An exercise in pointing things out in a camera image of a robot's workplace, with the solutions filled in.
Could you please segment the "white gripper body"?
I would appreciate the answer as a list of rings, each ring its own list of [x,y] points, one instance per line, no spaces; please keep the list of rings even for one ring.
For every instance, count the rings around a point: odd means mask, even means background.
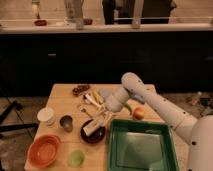
[[[94,116],[94,122],[98,123],[99,127],[101,127],[101,124],[103,123],[103,120],[107,115],[110,115],[111,119],[114,117],[114,114],[107,108],[100,109]]]

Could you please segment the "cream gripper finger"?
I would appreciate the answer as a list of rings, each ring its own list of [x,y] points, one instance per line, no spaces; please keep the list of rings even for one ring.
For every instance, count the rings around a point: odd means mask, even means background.
[[[110,119],[111,119],[111,116],[110,116],[110,115],[107,115],[107,116],[104,118],[103,123],[101,124],[101,127],[106,128],[106,126],[107,126],[108,122],[110,121]]]
[[[90,122],[89,124],[87,124],[87,125],[83,128],[83,130],[84,130],[84,132],[85,132],[85,134],[86,134],[87,136],[90,136],[90,135],[91,135],[93,132],[95,132],[98,128],[99,128],[98,123],[92,121],[92,122]]]

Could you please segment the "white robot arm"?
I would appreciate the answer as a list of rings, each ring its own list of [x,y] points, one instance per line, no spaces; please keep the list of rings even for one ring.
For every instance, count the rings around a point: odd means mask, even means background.
[[[102,111],[93,121],[83,127],[90,136],[107,120],[107,112],[120,112],[132,95],[139,95],[189,145],[187,171],[213,171],[213,115],[195,118],[182,108],[149,90],[143,81],[132,72],[121,78],[121,86],[110,94]]]

